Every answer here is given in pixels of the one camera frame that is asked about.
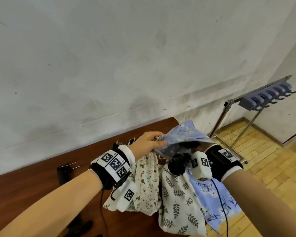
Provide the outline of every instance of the wooden table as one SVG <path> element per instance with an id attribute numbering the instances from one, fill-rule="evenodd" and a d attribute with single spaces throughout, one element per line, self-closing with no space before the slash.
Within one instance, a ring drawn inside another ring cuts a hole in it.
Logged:
<path id="1" fill-rule="evenodd" d="M 128 140 L 133 137 L 138 138 L 145 131 L 167 133 L 177 125 L 178 122 L 174 117 L 171 117 L 0 175 L 0 230 L 33 203 L 59 186 L 56 172 L 58 166 L 78 161 L 77 164 L 80 167 L 73 171 L 73 175 L 77 176 L 89 168 L 92 160 L 111 149 L 117 140 L 127 144 Z M 110 191 L 105 191 L 103 203 L 109 194 Z M 140 212 L 121 213 L 103 209 L 103 214 L 110 236 L 175 236 L 161 230 L 158 225 L 158 213 L 147 216 Z M 81 217 L 84 221 L 93 220 L 92 229 L 83 236 L 94 237 L 99 234 L 105 236 L 104 223 L 100 215 L 100 194 L 96 195 L 82 210 Z M 66 232 L 67 230 L 64 230 L 59 236 L 63 236 Z"/>

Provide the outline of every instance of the blue fabric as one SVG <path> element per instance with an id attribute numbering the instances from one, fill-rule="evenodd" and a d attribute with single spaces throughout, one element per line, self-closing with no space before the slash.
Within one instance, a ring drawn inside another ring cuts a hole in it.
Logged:
<path id="1" fill-rule="evenodd" d="M 201 211 L 206 222 L 214 231 L 219 233 L 218 227 L 226 218 L 213 182 L 210 179 L 206 181 L 195 180 L 192 177 L 192 171 L 187 170 L 187 172 L 189 173 L 190 183 L 192 184 L 199 202 L 201 203 Z M 230 195 L 225 186 L 217 179 L 212 178 L 212 180 L 217 186 L 227 217 L 229 218 L 240 213 L 241 208 Z"/>
<path id="2" fill-rule="evenodd" d="M 174 127 L 167 134 L 161 135 L 159 140 L 167 140 L 168 143 L 164 147 L 154 149 L 154 151 L 167 159 L 171 159 L 180 152 L 180 146 L 178 145 L 180 142 L 199 141 L 215 143 L 207 135 L 197 130 L 193 121 L 186 121 Z"/>

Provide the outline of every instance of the black device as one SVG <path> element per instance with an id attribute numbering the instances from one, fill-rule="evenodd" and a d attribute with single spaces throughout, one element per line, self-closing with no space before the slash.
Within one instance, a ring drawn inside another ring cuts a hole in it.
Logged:
<path id="1" fill-rule="evenodd" d="M 64 166 L 59 166 L 57 168 L 57 176 L 58 176 L 58 182 L 59 186 L 62 186 L 63 184 L 69 182 L 72 174 L 72 170 L 75 168 L 70 167 L 71 164 L 67 164 Z M 83 223 L 82 219 L 80 217 L 80 214 L 78 214 L 67 226 L 68 232 L 64 237 L 80 237 L 81 235 L 88 232 L 93 226 L 93 221 L 88 220 L 87 222 Z"/>

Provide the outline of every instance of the white wall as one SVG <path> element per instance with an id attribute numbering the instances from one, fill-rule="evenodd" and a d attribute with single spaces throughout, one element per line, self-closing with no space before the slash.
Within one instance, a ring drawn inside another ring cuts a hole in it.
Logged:
<path id="1" fill-rule="evenodd" d="M 266 83 L 295 44 L 292 10 L 296 0 L 0 0 L 0 174 L 173 115 L 209 132 L 225 100 Z"/>
<path id="2" fill-rule="evenodd" d="M 292 75 L 288 81 L 292 90 L 296 91 L 296 44 L 278 67 L 269 82 L 283 76 Z M 252 118 L 252 111 L 246 117 Z M 274 136 L 280 142 L 285 142 L 296 134 L 296 93 L 284 100 L 266 108 L 256 119 L 255 124 Z"/>

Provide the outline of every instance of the black wristband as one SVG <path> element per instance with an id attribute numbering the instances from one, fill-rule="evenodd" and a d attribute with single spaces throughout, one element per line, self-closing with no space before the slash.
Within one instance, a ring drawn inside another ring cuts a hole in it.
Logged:
<path id="1" fill-rule="evenodd" d="M 112 151 L 118 153 L 129 165 L 129 160 L 122 150 L 113 148 Z M 113 179 L 113 177 L 106 171 L 104 167 L 102 167 L 98 163 L 92 163 L 90 165 L 90 169 L 92 169 L 98 175 L 102 182 L 104 190 L 110 190 L 112 189 L 113 185 L 116 184 L 116 181 Z"/>
<path id="2" fill-rule="evenodd" d="M 232 167 L 240 166 L 243 169 L 242 164 L 238 160 L 231 162 L 226 156 L 218 152 L 222 149 L 220 145 L 214 145 L 205 152 L 210 162 L 213 177 L 219 181 L 221 181 L 225 173 Z"/>

